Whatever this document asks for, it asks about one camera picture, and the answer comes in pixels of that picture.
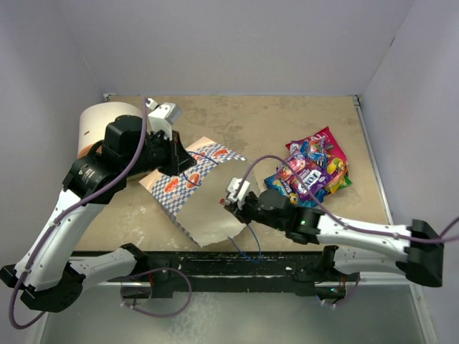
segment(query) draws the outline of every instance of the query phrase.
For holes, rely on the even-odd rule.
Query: wire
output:
[[[322,305],[328,305],[328,306],[333,307],[333,308],[344,305],[355,294],[355,292],[357,290],[357,287],[359,286],[359,283],[360,283],[360,274],[359,274],[359,276],[357,276],[356,283],[352,287],[351,291],[347,292],[346,296],[343,299],[341,299],[341,301],[338,301],[338,302],[337,301],[335,301],[335,302],[326,302],[325,300],[322,300],[322,302],[321,302]]]
[[[124,295],[123,295],[124,289],[121,288],[120,296],[121,296],[122,305],[125,305],[126,307],[128,307],[128,308],[130,308],[132,310],[135,310],[136,312],[139,312],[141,314],[147,315],[149,317],[173,317],[174,315],[177,315],[177,314],[183,312],[185,310],[185,308],[188,307],[188,305],[189,305],[189,303],[191,301],[191,294],[192,294],[193,291],[191,289],[191,282],[189,281],[188,277],[182,271],[174,269],[173,267],[159,267],[157,269],[152,269],[152,270],[149,270],[149,271],[145,271],[145,272],[142,272],[140,274],[132,274],[132,275],[127,276],[127,277],[136,278],[136,277],[144,276],[146,274],[153,274],[154,272],[160,272],[160,271],[164,271],[164,270],[172,271],[172,272],[175,272],[175,273],[179,274],[180,276],[182,276],[184,278],[186,284],[188,285],[188,297],[187,297],[186,302],[184,303],[183,306],[181,306],[178,310],[176,310],[174,312],[166,313],[166,314],[147,312],[145,310],[141,310],[141,309],[139,309],[137,307],[134,307],[134,305],[132,305],[130,303],[127,303],[126,299],[124,298]]]
[[[11,299],[9,301],[9,309],[8,309],[8,318],[9,322],[11,323],[11,326],[16,328],[17,330],[23,330],[25,328],[28,328],[35,324],[43,315],[44,312],[41,312],[38,314],[38,316],[35,317],[35,319],[29,321],[25,325],[20,325],[17,323],[16,319],[14,318],[14,306],[16,303],[16,297],[19,293],[19,288],[22,286],[24,283],[25,279],[27,278],[27,275],[31,272],[32,265],[34,264],[34,260],[37,258],[38,254],[40,253],[40,250],[44,246],[44,243],[49,239],[51,236],[51,233],[56,229],[56,226],[60,224],[60,222],[65,219],[66,216],[68,216],[72,211],[75,209],[79,208],[80,206],[84,206],[85,204],[91,202],[93,199],[96,199],[103,193],[105,193],[107,190],[110,190],[112,187],[114,187],[116,184],[118,184],[124,177],[126,177],[129,173],[129,171],[134,167],[136,164],[138,157],[141,154],[142,148],[143,148],[143,143],[145,142],[145,137],[146,137],[146,99],[143,97],[143,113],[142,113],[142,127],[141,127],[141,137],[138,140],[138,145],[136,152],[134,153],[131,161],[129,164],[124,168],[124,170],[116,177],[113,179],[110,183],[108,183],[106,186],[102,187],[100,190],[96,191],[95,193],[89,195],[88,197],[83,198],[79,202],[73,204],[72,206],[68,207],[65,209],[60,215],[58,215],[52,222],[52,224],[48,227],[46,232],[43,234],[42,238],[38,241],[37,245],[33,249],[32,253],[30,254],[30,258],[27,260],[27,263],[24,266],[24,272],[21,273],[19,276],[19,279],[17,280],[16,284],[14,285],[13,292],[11,294]]]
[[[261,160],[265,159],[276,159],[279,160],[281,163],[285,164],[285,166],[288,167],[288,169],[292,172],[292,174],[298,179],[300,182],[301,186],[308,192],[308,195],[317,203],[317,205],[327,214],[333,221],[335,221],[337,224],[339,224],[342,227],[345,227],[347,229],[351,229],[353,231],[357,231],[359,233],[364,233],[364,234],[376,234],[376,235],[382,235],[384,237],[393,237],[395,239],[400,238],[400,239],[406,239],[411,242],[419,242],[422,244],[442,244],[445,242],[454,242],[456,240],[459,240],[459,234],[456,234],[455,236],[452,236],[450,238],[444,239],[443,236],[456,224],[459,222],[459,216],[454,219],[450,224],[446,226],[446,228],[442,231],[440,238],[439,239],[422,239],[422,238],[414,238],[411,236],[403,235],[403,234],[398,234],[398,233],[387,233],[385,231],[374,231],[370,229],[363,229],[359,227],[352,226],[350,224],[344,223],[342,220],[340,220],[338,217],[333,215],[317,198],[316,196],[309,190],[308,186],[305,184],[302,178],[295,172],[295,170],[287,163],[287,161],[283,160],[282,158],[274,155],[266,155],[266,156],[260,156],[258,159],[256,159],[252,165],[249,166],[249,168],[245,171],[244,176],[242,177],[242,181],[239,184],[239,188],[236,190],[236,196],[239,194],[241,191],[242,185],[244,182],[247,180],[247,177],[249,176],[249,173],[252,171],[252,169],[257,165]]]
[[[201,156],[201,157],[203,157],[203,158],[206,158],[207,160],[213,162],[215,165],[218,165],[218,162],[216,162],[216,161],[215,161],[214,159],[212,159],[212,158],[209,158],[208,156],[205,156],[204,154],[197,153],[197,152],[193,152],[193,151],[190,151],[190,150],[188,151],[188,153],[196,154],[197,156]],[[183,177],[185,178],[185,180],[186,180],[187,182],[189,182],[190,184],[192,184],[192,185],[194,185],[194,186],[201,186],[201,183],[196,184],[195,182],[190,181],[189,178],[188,178],[188,176],[185,174],[185,171],[182,172],[181,174],[183,175]]]
[[[203,158],[206,158],[207,160],[213,162],[215,165],[218,165],[218,164],[219,164],[219,163],[216,162],[214,159],[210,158],[209,156],[205,156],[205,155],[202,154],[202,153],[197,153],[197,152],[194,152],[194,151],[191,151],[191,150],[189,150],[188,153],[196,154],[197,156],[201,156],[201,157],[203,157]]]
[[[247,258],[248,260],[250,260],[252,263],[258,264],[258,263],[260,263],[260,260],[261,260],[261,257],[262,257],[262,254],[261,254],[261,245],[260,245],[260,242],[258,241],[257,235],[256,235],[255,232],[253,231],[253,229],[252,229],[252,227],[250,226],[250,224],[248,224],[247,227],[249,227],[249,229],[250,229],[250,231],[252,232],[252,235],[253,235],[253,237],[255,238],[255,241],[257,242],[257,245],[258,245],[258,258],[257,258],[256,260],[250,258],[250,257],[247,256],[243,251],[241,251],[240,248],[237,247],[237,245],[236,245],[235,241],[233,240],[233,238],[228,237],[228,239],[231,240],[231,242],[232,242],[232,244],[235,246],[236,250],[237,250],[242,256],[244,256],[245,258]]]
[[[182,172],[181,174],[183,175],[183,177],[185,178],[185,180],[186,180],[187,182],[189,182],[190,184],[193,184],[194,186],[201,186],[201,183],[196,184],[195,182],[190,181],[189,178],[186,176],[185,172]]]

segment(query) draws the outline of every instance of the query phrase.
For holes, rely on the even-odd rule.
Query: beige table surface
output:
[[[157,102],[173,102],[182,114],[174,130],[181,134],[185,147],[207,136],[241,153],[250,161],[265,154],[287,157],[284,146],[320,129],[330,127],[349,161],[349,176],[354,185],[326,197],[325,205],[343,217],[386,224],[384,206],[365,144],[364,135],[351,97],[304,96],[161,96]],[[141,107],[141,97],[112,97]],[[274,174],[277,161],[263,161],[255,177]],[[226,188],[227,181],[222,182]],[[320,250],[319,245],[299,245],[284,233],[255,224],[254,230],[263,251]],[[257,249],[250,231],[235,237],[243,250]],[[111,203],[92,222],[77,251],[111,251],[132,242],[144,251],[234,251],[229,240],[200,248],[161,212],[153,197],[138,181],[117,193]]]

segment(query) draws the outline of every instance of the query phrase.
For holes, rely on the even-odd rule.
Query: paper bag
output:
[[[233,150],[208,138],[201,138],[187,150],[197,164],[180,176],[150,173],[140,183],[159,202],[164,213],[191,240],[203,247],[234,237],[245,227],[219,202],[227,196],[227,186],[233,177],[242,178],[249,167],[247,160]],[[250,190],[258,196],[253,173],[247,179]]]

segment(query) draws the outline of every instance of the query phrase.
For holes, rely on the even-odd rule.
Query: colorful candy wrapper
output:
[[[344,176],[346,175],[346,172],[347,172],[347,165],[340,158],[329,156],[329,161],[327,165],[327,173],[331,176],[331,180],[325,186],[325,189],[328,192],[331,192],[332,194],[337,192],[340,189],[340,186],[343,184],[343,179],[344,179]]]
[[[338,190],[341,190],[342,188],[347,188],[348,186],[351,186],[351,185],[352,185],[351,179],[349,179],[348,175],[345,174],[344,177],[341,178],[339,181]]]
[[[312,160],[317,166],[323,169],[327,166],[326,140],[305,141],[301,146],[301,153],[306,154],[309,160]]]
[[[336,139],[331,133],[329,127],[325,127],[324,129],[318,131],[314,135],[308,136],[307,138],[304,138],[303,140],[291,141],[290,143],[287,143],[285,147],[287,147],[287,149],[290,151],[290,154],[291,154],[297,149],[300,150],[305,142],[309,142],[311,140],[320,140],[322,138],[325,138],[325,141],[326,141],[325,149],[326,149],[327,154],[340,158],[344,163],[347,163],[346,154],[344,154],[341,147],[336,142]]]
[[[310,162],[299,150],[295,150],[293,154],[286,159],[286,161],[296,173],[303,170]],[[292,171],[285,164],[280,165],[276,172],[284,181],[288,181],[293,175]]]
[[[331,176],[312,161],[308,161],[305,168],[299,170],[298,176],[314,195],[322,190],[331,180]],[[309,196],[307,190],[304,189],[295,176],[289,178],[288,184],[296,192],[300,201],[306,202],[311,200],[311,196]]]
[[[296,195],[296,193],[293,192],[292,188],[288,185],[288,183],[286,181],[283,181],[277,173],[267,177],[265,179],[265,184],[267,188],[278,190],[282,195],[287,196],[292,204],[304,206],[307,208],[313,208],[314,206],[317,206],[317,203],[313,200],[306,202],[298,201],[298,196]],[[322,189],[316,194],[316,197],[322,203],[326,194],[327,191]]]

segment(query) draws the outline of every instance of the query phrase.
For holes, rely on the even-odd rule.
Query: paper towel roll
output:
[[[85,156],[94,143],[103,140],[107,124],[121,115],[142,117],[142,112],[125,102],[104,102],[83,111],[80,116],[78,158]]]

